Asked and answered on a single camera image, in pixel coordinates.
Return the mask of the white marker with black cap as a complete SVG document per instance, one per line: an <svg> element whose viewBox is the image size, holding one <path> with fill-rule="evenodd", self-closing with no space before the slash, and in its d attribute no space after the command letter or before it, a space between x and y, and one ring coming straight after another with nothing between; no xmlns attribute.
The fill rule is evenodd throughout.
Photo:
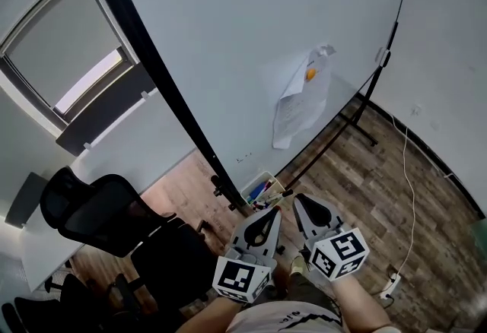
<svg viewBox="0 0 487 333"><path fill-rule="evenodd" d="M280 193L276 193L274 195L270 195L266 200L267 201L273 201L273 200L280 200L284 197L287 197L289 195L292 195L294 192L292 189L289 189L289 190L286 190L286 191L283 191L283 192L280 192Z"/></svg>

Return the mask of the white power strip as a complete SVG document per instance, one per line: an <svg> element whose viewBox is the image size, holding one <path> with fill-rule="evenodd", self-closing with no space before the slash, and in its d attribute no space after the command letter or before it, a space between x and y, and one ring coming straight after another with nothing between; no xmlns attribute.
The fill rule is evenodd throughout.
<svg viewBox="0 0 487 333"><path fill-rule="evenodd" d="M385 287L382 289L382 291L379 293L379 297L381 300L391 300L393 299L393 291L396 289L398 286L400 280L401 280L401 275L399 273L393 273L388 280L387 284Z"/></svg>

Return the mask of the black-framed whiteboard on stand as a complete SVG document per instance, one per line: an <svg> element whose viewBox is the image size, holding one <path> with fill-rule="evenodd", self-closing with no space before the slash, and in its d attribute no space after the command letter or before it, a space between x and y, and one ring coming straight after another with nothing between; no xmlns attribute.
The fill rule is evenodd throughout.
<svg viewBox="0 0 487 333"><path fill-rule="evenodd" d="M105 0L162 97L238 210L240 191L279 173L382 69L403 0ZM336 53L320 118L272 147L279 98L309 52Z"/></svg>

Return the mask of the long black desk divider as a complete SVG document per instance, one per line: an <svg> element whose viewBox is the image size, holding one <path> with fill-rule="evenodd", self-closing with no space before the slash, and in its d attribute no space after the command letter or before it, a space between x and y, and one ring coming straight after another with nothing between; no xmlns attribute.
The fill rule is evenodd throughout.
<svg viewBox="0 0 487 333"><path fill-rule="evenodd" d="M117 78L91 101L56 139L56 144L74 156L92 144L124 112L140 101L143 93L156 88L142 64Z"/></svg>

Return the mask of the grey roller blind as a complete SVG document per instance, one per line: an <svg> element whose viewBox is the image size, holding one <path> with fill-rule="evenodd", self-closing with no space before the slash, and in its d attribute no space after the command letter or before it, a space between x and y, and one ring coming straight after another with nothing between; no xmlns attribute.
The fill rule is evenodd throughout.
<svg viewBox="0 0 487 333"><path fill-rule="evenodd" d="M55 171L69 156L51 132L23 109L25 105L0 71L0 167L11 173Z"/></svg>
<svg viewBox="0 0 487 333"><path fill-rule="evenodd" d="M0 65L64 130L135 60L100 0L37 0L0 42Z"/></svg>

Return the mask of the white clip holder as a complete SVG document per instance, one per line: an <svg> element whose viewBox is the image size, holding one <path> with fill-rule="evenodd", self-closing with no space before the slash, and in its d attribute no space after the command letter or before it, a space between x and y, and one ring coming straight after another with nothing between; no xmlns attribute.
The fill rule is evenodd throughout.
<svg viewBox="0 0 487 333"><path fill-rule="evenodd" d="M390 50L388 48L380 47L378 52L377 52L375 62L381 68L385 68L389 62L390 55L391 55L391 53L390 53Z"/></svg>

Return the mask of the white office desk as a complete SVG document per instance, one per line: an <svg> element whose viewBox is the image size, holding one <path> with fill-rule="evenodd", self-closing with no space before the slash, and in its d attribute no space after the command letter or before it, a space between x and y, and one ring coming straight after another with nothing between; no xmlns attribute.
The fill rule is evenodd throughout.
<svg viewBox="0 0 487 333"><path fill-rule="evenodd" d="M164 98L153 90L110 125L70 164L83 182L123 176L139 193L157 182L195 149ZM66 239L36 209L20 235L21 261L35 291L82 246Z"/></svg>

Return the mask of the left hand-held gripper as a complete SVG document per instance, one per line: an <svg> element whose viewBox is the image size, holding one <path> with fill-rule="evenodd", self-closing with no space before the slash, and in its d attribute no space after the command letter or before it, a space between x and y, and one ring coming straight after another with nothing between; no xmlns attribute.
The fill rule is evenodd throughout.
<svg viewBox="0 0 487 333"><path fill-rule="evenodd" d="M270 284L277 267L277 261L270 257L282 255L281 223L281 209L267 208L239 224L231 236L232 245L218 257L212 286L220 296L253 303ZM243 250L263 250L263 255Z"/></svg>

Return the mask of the black mesh office chair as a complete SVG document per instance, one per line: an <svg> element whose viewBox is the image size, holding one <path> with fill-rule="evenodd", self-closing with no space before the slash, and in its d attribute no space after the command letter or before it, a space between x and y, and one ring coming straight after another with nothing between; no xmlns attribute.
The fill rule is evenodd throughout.
<svg viewBox="0 0 487 333"><path fill-rule="evenodd" d="M108 174L87 184L63 167L46 184L40 210L66 239L130 257L138 277L116 279L126 300L140 287L159 308L208 300L217 257L201 230L176 214L156 213L124 177Z"/></svg>

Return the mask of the person's left forearm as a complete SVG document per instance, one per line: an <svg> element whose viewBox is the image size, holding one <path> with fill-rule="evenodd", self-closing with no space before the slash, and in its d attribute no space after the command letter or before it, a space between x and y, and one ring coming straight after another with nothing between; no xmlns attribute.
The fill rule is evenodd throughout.
<svg viewBox="0 0 487 333"><path fill-rule="evenodd" d="M185 322L176 333L225 333L242 307L242 303L218 297Z"/></svg>

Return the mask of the short black desk divider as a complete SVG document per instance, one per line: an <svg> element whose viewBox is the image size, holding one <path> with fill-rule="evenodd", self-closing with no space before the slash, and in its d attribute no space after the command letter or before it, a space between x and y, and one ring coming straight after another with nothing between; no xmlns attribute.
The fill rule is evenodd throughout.
<svg viewBox="0 0 487 333"><path fill-rule="evenodd" d="M40 196L48 180L36 173L30 173L18 191L10 207L5 223L22 229L36 210Z"/></svg>

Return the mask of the markers and blue eraser pile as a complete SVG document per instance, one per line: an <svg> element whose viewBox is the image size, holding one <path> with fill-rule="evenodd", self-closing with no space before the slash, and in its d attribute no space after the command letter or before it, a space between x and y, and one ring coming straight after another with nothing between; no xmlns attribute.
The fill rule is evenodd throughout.
<svg viewBox="0 0 487 333"><path fill-rule="evenodd" d="M264 201L266 197L264 194L275 184L275 182L269 179L266 182L261 182L248 196L247 203L254 210L262 210L264 208Z"/></svg>

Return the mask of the person's dark trousers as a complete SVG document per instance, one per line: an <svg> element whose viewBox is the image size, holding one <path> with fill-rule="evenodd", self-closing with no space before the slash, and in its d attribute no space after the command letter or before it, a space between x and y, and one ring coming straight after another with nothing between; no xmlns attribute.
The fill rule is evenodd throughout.
<svg viewBox="0 0 487 333"><path fill-rule="evenodd" d="M287 283L287 301L311 303L316 306L330 306L330 298L305 276L293 273L289 276Z"/></svg>

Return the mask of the crumpled white paper sheet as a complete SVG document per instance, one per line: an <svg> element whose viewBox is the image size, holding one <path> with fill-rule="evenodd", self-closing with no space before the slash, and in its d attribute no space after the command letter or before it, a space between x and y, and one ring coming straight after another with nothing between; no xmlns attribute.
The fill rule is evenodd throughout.
<svg viewBox="0 0 487 333"><path fill-rule="evenodd" d="M273 148L289 148L295 135L311 128L320 118L331 82L332 67L329 61L335 53L335 48L330 44L318 46L298 66L278 101L273 122ZM311 81L307 81L306 72L312 68L317 73Z"/></svg>

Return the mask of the person's shoe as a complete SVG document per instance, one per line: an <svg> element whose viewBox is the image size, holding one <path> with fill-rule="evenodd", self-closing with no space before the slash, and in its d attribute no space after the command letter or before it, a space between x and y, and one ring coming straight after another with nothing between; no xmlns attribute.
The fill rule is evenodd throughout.
<svg viewBox="0 0 487 333"><path fill-rule="evenodd" d="M294 258L291 263L291 272L290 275L293 274L301 274L303 275L307 271L307 263L304 260L302 255L298 255Z"/></svg>

